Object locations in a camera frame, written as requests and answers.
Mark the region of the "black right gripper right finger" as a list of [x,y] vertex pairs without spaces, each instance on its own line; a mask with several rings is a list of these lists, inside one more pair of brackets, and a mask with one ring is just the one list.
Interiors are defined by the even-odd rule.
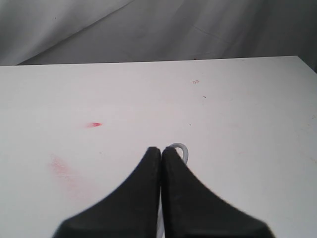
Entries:
[[167,238],[272,238],[269,226],[222,200],[167,147],[161,161],[161,200]]

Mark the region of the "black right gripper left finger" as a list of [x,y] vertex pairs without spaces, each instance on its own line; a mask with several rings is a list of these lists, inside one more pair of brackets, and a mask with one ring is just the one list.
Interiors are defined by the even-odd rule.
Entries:
[[146,150],[130,176],[92,207],[64,220],[55,238],[155,238],[161,153]]

